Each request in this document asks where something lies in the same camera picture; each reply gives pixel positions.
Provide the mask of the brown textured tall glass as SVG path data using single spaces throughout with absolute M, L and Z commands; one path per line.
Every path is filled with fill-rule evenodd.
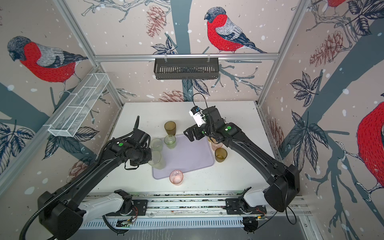
M 165 128 L 168 135 L 173 135 L 173 136 L 176 135 L 177 125 L 175 122 L 173 122 L 173 121 L 166 122 L 164 124 L 164 128 Z

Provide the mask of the clear green glass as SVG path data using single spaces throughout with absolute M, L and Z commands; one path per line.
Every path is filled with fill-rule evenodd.
M 177 139 L 174 135 L 167 135 L 164 138 L 164 143 L 166 144 L 167 148 L 174 149 L 177 145 L 176 140 Z

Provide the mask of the pale green frosted tall glass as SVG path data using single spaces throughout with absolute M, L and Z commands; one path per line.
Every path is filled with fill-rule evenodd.
M 148 164 L 155 169 L 161 170 L 166 166 L 166 162 L 162 157 L 161 152 L 152 150 L 152 159 Z

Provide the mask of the pale green textured glass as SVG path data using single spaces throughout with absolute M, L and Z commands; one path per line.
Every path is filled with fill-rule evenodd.
M 159 138 L 154 138 L 151 140 L 150 146 L 152 150 L 161 152 L 163 150 L 163 141 Z

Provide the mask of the pink clear glass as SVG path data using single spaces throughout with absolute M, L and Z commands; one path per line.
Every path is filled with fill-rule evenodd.
M 173 185 L 179 186 L 183 182 L 184 174 L 180 170 L 174 170 L 170 173 L 169 179 Z

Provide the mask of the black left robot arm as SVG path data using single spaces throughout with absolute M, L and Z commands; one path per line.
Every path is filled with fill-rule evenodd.
M 139 129 L 109 140 L 85 171 L 54 193 L 45 192 L 38 198 L 40 224 L 58 240 L 70 238 L 84 223 L 86 211 L 80 209 L 83 199 L 121 164 L 129 163 L 130 169 L 136 170 L 150 161 L 150 141 L 151 137 Z

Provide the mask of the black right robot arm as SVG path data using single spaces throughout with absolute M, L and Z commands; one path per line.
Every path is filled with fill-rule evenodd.
M 196 122 L 184 131 L 190 142 L 209 137 L 237 152 L 270 185 L 263 190 L 267 203 L 278 212 L 286 211 L 300 192 L 298 168 L 294 165 L 287 166 L 272 158 L 254 144 L 240 127 L 234 123 L 226 123 L 215 106 L 204 110 L 194 106 L 189 114 Z

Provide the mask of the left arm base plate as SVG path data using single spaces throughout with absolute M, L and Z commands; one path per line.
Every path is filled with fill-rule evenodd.
M 128 216 L 145 216 L 148 208 L 148 200 L 138 199 L 132 200 L 130 205 L 130 210 L 128 211 Z

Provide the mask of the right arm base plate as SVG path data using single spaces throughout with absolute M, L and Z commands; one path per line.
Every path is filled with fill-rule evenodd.
M 225 199 L 225 207 L 227 215 L 266 215 L 266 207 L 256 206 L 250 207 L 240 199 Z

